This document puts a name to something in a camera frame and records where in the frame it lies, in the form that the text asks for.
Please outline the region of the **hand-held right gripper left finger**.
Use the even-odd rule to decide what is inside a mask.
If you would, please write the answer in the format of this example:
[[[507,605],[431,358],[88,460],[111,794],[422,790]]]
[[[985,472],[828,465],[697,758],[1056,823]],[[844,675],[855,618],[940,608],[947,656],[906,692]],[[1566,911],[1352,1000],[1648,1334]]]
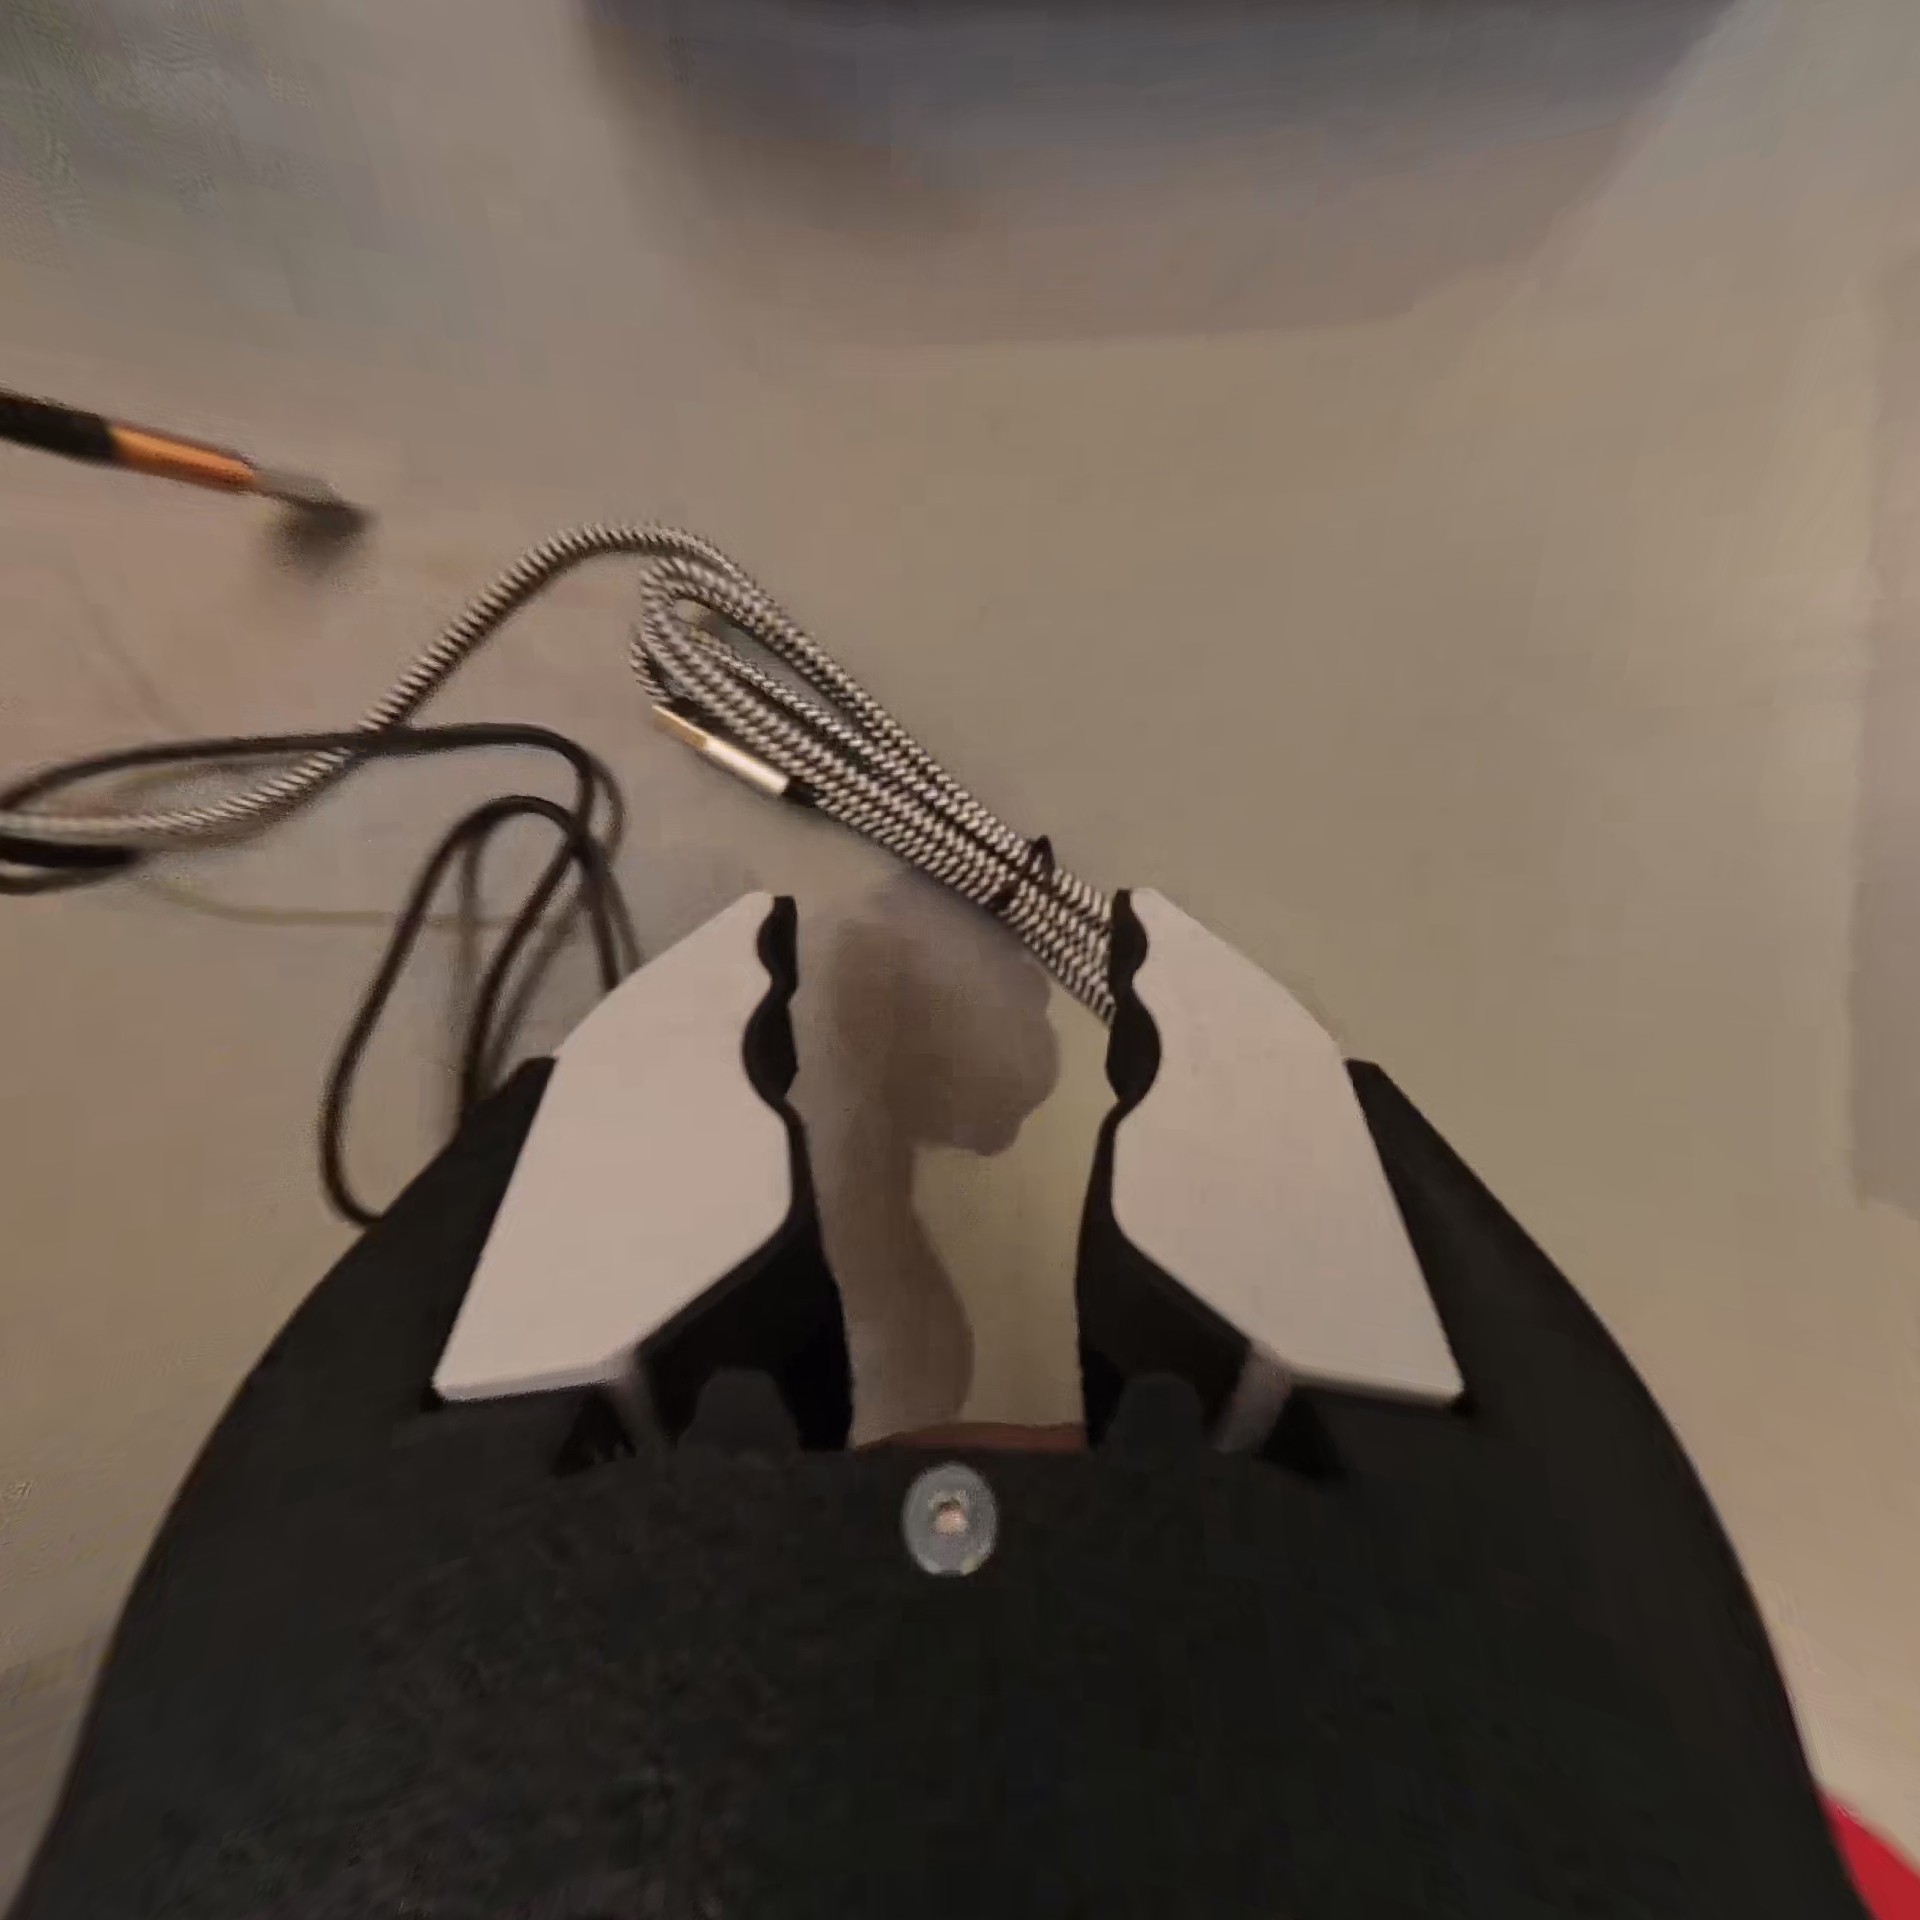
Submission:
[[[765,1375],[802,1446],[848,1442],[791,1000],[796,903],[743,895],[621,982],[552,1054],[436,1365],[443,1404],[641,1382],[683,1439],[716,1375]]]

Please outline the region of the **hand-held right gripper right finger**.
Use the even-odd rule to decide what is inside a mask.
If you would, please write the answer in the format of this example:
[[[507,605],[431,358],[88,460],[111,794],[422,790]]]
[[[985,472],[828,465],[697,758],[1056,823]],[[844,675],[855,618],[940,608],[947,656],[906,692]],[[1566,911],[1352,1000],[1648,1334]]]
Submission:
[[[1207,1446],[1267,1446],[1303,1390],[1452,1414],[1460,1361],[1314,1008],[1154,888],[1116,900],[1109,992],[1076,1242],[1089,1444],[1161,1390]]]

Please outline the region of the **black-white braided cable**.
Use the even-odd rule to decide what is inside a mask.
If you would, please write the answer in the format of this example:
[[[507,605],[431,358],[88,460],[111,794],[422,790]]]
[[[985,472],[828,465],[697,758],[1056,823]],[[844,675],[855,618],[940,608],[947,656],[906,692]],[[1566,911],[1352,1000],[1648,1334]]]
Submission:
[[[290,766],[210,801],[61,813],[4,800],[4,835],[47,847],[221,843],[304,808],[401,732],[507,622],[584,563],[637,559],[629,660],[651,713],[711,764],[810,805],[988,911],[1082,1008],[1116,1019],[1116,903],[973,796],[717,544],[677,525],[587,522],[508,563],[398,675],[361,721],[295,745],[241,745]]]

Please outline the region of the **red plastic bin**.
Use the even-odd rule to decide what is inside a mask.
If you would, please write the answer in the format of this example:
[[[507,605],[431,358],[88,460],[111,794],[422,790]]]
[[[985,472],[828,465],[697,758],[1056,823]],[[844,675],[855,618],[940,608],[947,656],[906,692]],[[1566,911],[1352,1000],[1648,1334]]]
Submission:
[[[1835,1854],[1869,1918],[1917,1918],[1917,1866],[1831,1792],[1820,1806]]]

